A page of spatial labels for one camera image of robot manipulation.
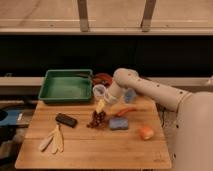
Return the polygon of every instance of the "blue object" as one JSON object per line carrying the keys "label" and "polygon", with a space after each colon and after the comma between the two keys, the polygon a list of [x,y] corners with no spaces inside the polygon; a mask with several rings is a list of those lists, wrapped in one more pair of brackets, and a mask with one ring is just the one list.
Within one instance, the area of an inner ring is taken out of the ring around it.
{"label": "blue object", "polygon": [[113,117],[109,120],[109,128],[111,130],[126,130],[128,129],[128,119],[124,117]]}
{"label": "blue object", "polygon": [[134,89],[129,88],[124,94],[124,101],[126,103],[130,103],[135,97],[137,96],[136,92]]}
{"label": "blue object", "polygon": [[7,110],[7,117],[0,121],[0,126],[16,125],[20,110]]}

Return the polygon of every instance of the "wooden table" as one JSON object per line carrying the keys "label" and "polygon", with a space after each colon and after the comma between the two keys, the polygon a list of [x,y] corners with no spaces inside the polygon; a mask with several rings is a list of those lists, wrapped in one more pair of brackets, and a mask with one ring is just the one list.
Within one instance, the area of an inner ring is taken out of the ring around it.
{"label": "wooden table", "polygon": [[[168,169],[171,168],[167,145],[154,101],[137,97],[132,104],[122,100],[107,112],[112,115],[124,107],[135,106],[138,111],[125,115],[128,130],[111,131],[90,129],[90,104],[46,105],[38,102],[25,140],[16,161],[18,169]],[[78,120],[76,128],[61,125],[64,152],[51,154],[51,145],[45,152],[38,150],[39,143],[54,129],[57,113],[68,114]],[[149,124],[155,136],[149,141],[139,137],[139,128]]]}

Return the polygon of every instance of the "green plastic bin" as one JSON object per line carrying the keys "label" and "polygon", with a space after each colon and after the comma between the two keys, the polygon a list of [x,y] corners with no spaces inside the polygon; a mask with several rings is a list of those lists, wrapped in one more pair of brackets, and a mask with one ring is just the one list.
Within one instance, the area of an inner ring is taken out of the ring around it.
{"label": "green plastic bin", "polygon": [[39,100],[45,103],[88,102],[92,97],[90,69],[48,70],[39,92]]}

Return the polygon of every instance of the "small cup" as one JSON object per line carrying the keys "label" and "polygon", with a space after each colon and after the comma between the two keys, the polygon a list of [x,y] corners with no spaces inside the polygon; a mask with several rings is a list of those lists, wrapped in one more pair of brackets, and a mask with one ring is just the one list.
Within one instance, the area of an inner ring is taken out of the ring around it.
{"label": "small cup", "polygon": [[106,91],[106,87],[102,84],[97,84],[93,87],[92,90],[93,90],[95,100],[100,100],[104,96],[104,93]]}

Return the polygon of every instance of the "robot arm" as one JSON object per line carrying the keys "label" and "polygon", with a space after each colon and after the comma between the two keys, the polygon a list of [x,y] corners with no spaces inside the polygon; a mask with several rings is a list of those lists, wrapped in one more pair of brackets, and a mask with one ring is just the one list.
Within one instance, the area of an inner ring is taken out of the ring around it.
{"label": "robot arm", "polygon": [[120,68],[113,75],[113,83],[105,93],[105,101],[114,104],[123,94],[123,88],[133,88],[167,109],[177,112],[180,102],[190,95],[188,91],[142,79],[134,70]]}
{"label": "robot arm", "polygon": [[190,93],[142,79],[134,70],[120,68],[104,94],[105,101],[116,103],[127,87],[178,113],[172,171],[213,170],[213,93]]}

